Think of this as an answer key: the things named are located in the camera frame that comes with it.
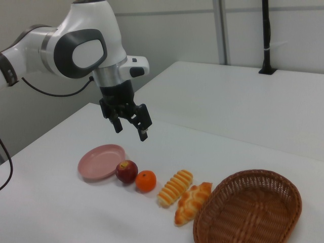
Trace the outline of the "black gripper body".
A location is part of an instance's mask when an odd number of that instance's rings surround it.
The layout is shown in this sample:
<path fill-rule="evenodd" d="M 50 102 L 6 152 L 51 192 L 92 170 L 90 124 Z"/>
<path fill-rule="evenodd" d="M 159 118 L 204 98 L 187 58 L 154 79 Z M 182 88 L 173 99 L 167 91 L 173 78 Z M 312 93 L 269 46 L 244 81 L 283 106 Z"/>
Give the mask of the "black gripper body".
<path fill-rule="evenodd" d="M 134 90 L 130 80 L 111 87 L 100 87 L 103 98 L 99 101 L 101 107 L 135 107 Z"/>

